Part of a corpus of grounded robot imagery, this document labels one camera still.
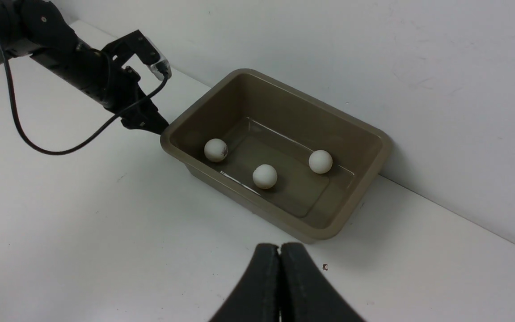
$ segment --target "white wall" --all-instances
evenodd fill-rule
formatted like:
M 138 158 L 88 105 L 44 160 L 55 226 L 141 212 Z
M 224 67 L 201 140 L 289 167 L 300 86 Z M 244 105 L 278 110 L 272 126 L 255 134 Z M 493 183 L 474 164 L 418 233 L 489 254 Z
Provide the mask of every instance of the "white wall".
M 385 177 L 515 243 L 515 1 L 59 3 L 208 85 L 255 68 L 381 128 Z

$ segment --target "white table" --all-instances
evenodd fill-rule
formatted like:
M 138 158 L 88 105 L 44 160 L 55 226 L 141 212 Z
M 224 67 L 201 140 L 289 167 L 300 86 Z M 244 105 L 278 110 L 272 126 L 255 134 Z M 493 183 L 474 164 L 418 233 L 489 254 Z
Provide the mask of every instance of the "white table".
M 95 47 L 112 39 L 74 28 Z M 12 69 L 43 147 L 70 147 L 110 116 L 30 59 Z M 293 240 L 190 176 L 156 135 L 116 123 L 73 155 L 36 153 L 6 90 L 0 67 L 0 321 L 204 322 L 257 243 Z M 172 121 L 206 90 L 174 70 L 154 102 Z M 307 249 L 370 322 L 515 321 L 515 245 L 382 177 L 337 237 Z

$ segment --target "ball with stain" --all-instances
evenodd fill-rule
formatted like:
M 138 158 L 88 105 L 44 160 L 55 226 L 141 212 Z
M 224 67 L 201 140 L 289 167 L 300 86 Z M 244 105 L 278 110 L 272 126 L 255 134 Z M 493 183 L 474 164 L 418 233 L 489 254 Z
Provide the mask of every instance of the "ball with stain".
M 253 172 L 253 182 L 260 189 L 269 189 L 278 181 L 278 172 L 271 165 L 260 165 Z
M 204 146 L 204 155 L 212 162 L 221 162 L 228 155 L 228 146 L 220 139 L 211 139 Z
M 309 168 L 317 174 L 325 174 L 333 167 L 333 158 L 327 151 L 319 149 L 311 153 L 309 157 Z

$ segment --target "tan plastic bin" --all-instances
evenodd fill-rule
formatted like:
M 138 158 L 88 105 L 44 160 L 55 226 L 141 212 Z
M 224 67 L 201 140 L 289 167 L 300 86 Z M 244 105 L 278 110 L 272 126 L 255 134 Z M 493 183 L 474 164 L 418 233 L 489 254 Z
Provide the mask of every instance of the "tan plastic bin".
M 221 163 L 204 156 L 216 137 L 229 148 Z M 170 124 L 160 143 L 195 177 L 306 243 L 343 228 L 392 149 L 381 130 L 251 69 L 221 80 Z M 308 165 L 318 149 L 333 157 L 323 175 Z M 262 164 L 278 172 L 269 190 L 252 180 Z

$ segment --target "black cable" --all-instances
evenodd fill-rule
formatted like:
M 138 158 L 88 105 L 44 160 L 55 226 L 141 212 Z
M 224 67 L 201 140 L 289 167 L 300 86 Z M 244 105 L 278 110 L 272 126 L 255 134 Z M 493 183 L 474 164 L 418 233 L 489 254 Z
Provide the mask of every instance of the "black cable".
M 21 127 L 21 122 L 19 120 L 19 113 L 17 111 L 17 102 L 16 102 L 16 98 L 15 98 L 15 88 L 13 86 L 13 77 L 12 77 L 12 74 L 11 74 L 11 67 L 9 66 L 9 59 L 8 59 L 6 53 L 5 53 L 4 47 L 3 47 L 2 43 L 1 43 L 1 39 L 0 39 L 0 52 L 1 52 L 1 55 L 3 56 L 3 59 L 4 59 L 5 75 L 7 77 L 7 82 L 8 82 L 9 103 L 10 103 L 10 106 L 11 106 L 11 112 L 12 112 L 12 116 L 13 116 L 13 123 L 15 123 L 15 127 L 17 129 L 17 132 L 19 133 L 21 139 L 23 139 L 23 141 L 25 143 L 27 143 L 27 145 L 29 145 L 31 148 L 35 149 L 35 151 L 43 153 L 43 154 L 47 154 L 47 155 L 66 155 L 66 154 L 78 151 L 79 149 L 81 149 L 84 146 L 88 145 L 100 133 L 102 133 L 102 131 L 104 131 L 108 126 L 110 126 L 110 124 L 112 124 L 112 122 L 114 122 L 116 119 L 120 118 L 120 116 L 122 116 L 123 114 L 125 114 L 126 112 L 131 110 L 132 108 L 135 108 L 135 107 L 139 106 L 140 104 L 142 104 L 146 100 L 149 100 L 153 96 L 158 94 L 160 92 L 160 90 L 162 90 L 164 88 L 164 86 L 166 85 L 166 82 L 168 81 L 168 74 L 164 74 L 164 80 L 162 81 L 162 83 L 155 90 L 152 91 L 152 93 L 150 93 L 147 96 L 141 98 L 140 100 L 137 100 L 133 104 L 130 104 L 130 106 L 127 106 L 127 107 L 123 108 L 122 110 L 120 110 L 119 112 L 117 112 L 116 114 L 114 114 L 108 121 L 105 122 L 105 124 L 103 124 L 96 132 L 94 132 L 94 134 L 92 134 L 88 139 L 84 140 L 81 144 L 79 144 L 79 145 L 77 145 L 77 146 L 75 146 L 73 148 L 66 149 L 65 151 L 49 151 L 49 150 L 43 149 L 43 148 L 37 146 L 35 143 L 33 143 L 27 137 L 27 135 L 23 131 L 23 128 Z

